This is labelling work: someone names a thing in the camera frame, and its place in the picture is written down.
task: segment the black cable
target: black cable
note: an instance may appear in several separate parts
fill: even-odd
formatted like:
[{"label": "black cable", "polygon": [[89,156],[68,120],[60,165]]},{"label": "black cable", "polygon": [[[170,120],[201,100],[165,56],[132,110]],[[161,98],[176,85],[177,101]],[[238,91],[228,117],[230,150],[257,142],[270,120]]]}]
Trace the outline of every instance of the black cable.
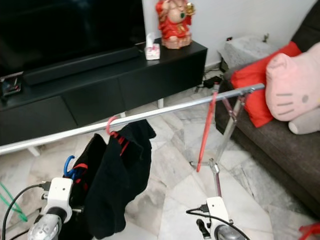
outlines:
[{"label": "black cable", "polygon": [[10,240],[17,239],[18,237],[22,236],[23,234],[26,234],[28,231],[29,231],[29,229],[25,230],[23,232],[20,232],[19,234],[15,235],[13,238],[10,238]]},{"label": "black cable", "polygon": [[238,231],[245,239],[247,240],[250,240],[250,238],[243,232],[241,231],[239,228],[237,228],[236,226],[234,226],[233,224],[219,218],[219,217],[216,217],[216,216],[211,216],[211,215],[205,215],[205,214],[202,214],[202,213],[197,213],[197,212],[194,212],[194,211],[201,211],[200,207],[198,208],[194,208],[194,209],[190,209],[190,210],[187,210],[186,213],[187,214],[191,214],[191,215],[196,215],[196,216],[200,216],[200,217],[203,217],[203,218],[210,218],[210,219],[215,219],[215,220],[218,220],[226,225],[228,225],[229,227],[233,228],[234,230]]},{"label": "black cable", "polygon": [[10,206],[8,207],[8,209],[5,212],[4,218],[3,218],[3,224],[2,224],[2,240],[6,240],[6,224],[7,224],[7,219],[10,213],[10,210],[12,208],[12,206],[15,204],[15,202],[17,201],[17,199],[27,190],[32,189],[32,188],[40,188],[42,186],[42,184],[34,184],[31,186],[26,187],[25,189],[23,189],[21,192],[19,192],[17,194],[17,196],[15,196],[15,198],[12,200],[12,202],[10,203]]},{"label": "black cable", "polygon": [[204,80],[207,80],[207,74],[210,73],[210,72],[218,72],[220,71],[220,68],[215,68],[215,69],[210,69],[208,71],[204,71],[203,72],[203,77],[204,77]]}]

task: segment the marble floor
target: marble floor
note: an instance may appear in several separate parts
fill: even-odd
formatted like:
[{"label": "marble floor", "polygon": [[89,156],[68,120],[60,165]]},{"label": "marble floor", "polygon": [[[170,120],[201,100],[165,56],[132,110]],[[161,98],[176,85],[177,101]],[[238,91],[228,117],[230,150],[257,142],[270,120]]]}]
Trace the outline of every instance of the marble floor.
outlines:
[{"label": "marble floor", "polygon": [[[169,96],[165,106],[209,96],[211,90],[201,88]],[[133,115],[157,109],[150,103],[131,111]],[[195,161],[204,130],[207,106],[167,113],[149,119],[157,133],[152,139],[152,165],[147,189],[126,207],[126,228],[105,240],[201,240],[197,228],[198,217],[186,210],[197,208],[214,197],[215,181],[209,167],[202,166],[197,173],[189,161]],[[109,136],[99,131],[106,142]],[[69,155],[79,156],[93,133],[70,137],[41,147],[41,156],[34,157],[27,150],[0,156],[0,181],[13,195],[40,181],[51,180],[63,174],[63,165]],[[222,135],[210,129],[204,161],[211,158]],[[229,216],[251,240],[297,240],[298,229],[316,221],[309,211],[274,179],[240,145],[232,140],[221,161],[222,195]],[[41,190],[26,192],[19,201],[26,214],[43,206]],[[6,207],[0,202],[0,224]],[[10,223],[18,221],[14,214]],[[32,219],[8,233],[8,238],[28,228]],[[18,238],[27,239],[26,235]]]}]

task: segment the red cloth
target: red cloth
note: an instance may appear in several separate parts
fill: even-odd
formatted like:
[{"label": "red cloth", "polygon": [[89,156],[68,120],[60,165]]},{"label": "red cloth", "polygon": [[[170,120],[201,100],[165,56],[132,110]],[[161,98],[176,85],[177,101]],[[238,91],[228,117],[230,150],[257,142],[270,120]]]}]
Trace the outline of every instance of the red cloth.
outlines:
[{"label": "red cloth", "polygon": [[[270,56],[261,59],[239,71],[236,71],[231,77],[231,83],[234,88],[243,88],[254,84],[267,84],[266,68],[270,60],[277,54],[286,54],[290,57],[295,57],[302,52],[298,46],[291,41],[288,45],[271,54]],[[267,103],[265,90],[258,90],[249,95],[245,110],[248,112],[251,122],[256,128],[262,127],[269,123],[273,116],[271,115]]]}]

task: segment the clothing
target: clothing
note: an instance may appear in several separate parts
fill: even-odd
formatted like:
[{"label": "clothing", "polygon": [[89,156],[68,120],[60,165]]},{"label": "clothing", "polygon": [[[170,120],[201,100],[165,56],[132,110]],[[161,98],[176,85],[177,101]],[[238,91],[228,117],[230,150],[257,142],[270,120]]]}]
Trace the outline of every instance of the clothing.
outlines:
[{"label": "clothing", "polygon": [[[69,204],[72,208],[85,205],[87,192],[92,185],[98,168],[105,154],[107,144],[99,134],[94,134],[73,169],[83,171],[81,178],[72,186]],[[83,213],[72,213],[71,219],[62,225],[59,240],[91,240],[88,223]]]},{"label": "clothing", "polygon": [[[110,137],[108,145],[95,134],[74,165],[83,174],[72,187],[70,205],[84,206],[62,226],[59,240],[102,239],[126,226],[125,207],[143,192],[151,166],[151,138],[156,133],[146,120],[130,123]],[[126,141],[119,143],[119,138]],[[123,146],[129,144],[121,155]]]},{"label": "clothing", "polygon": [[126,205],[146,189],[151,166],[151,138],[156,133],[146,120],[133,122],[119,132],[129,144],[111,137],[85,199],[84,215],[89,232],[102,239],[126,226]]}]

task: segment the cabinet door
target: cabinet door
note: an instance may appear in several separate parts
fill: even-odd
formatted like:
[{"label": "cabinet door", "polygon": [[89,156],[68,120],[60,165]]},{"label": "cabinet door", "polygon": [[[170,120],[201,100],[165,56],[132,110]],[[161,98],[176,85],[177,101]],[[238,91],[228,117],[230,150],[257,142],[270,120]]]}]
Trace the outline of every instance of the cabinet door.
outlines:
[{"label": "cabinet door", "polygon": [[205,60],[206,52],[203,52],[121,76],[119,82],[125,109],[130,110],[201,84]]},{"label": "cabinet door", "polygon": [[63,98],[79,126],[92,124],[125,111],[117,78],[67,92]]},{"label": "cabinet door", "polygon": [[76,127],[64,101],[56,96],[0,112],[0,145]]}]

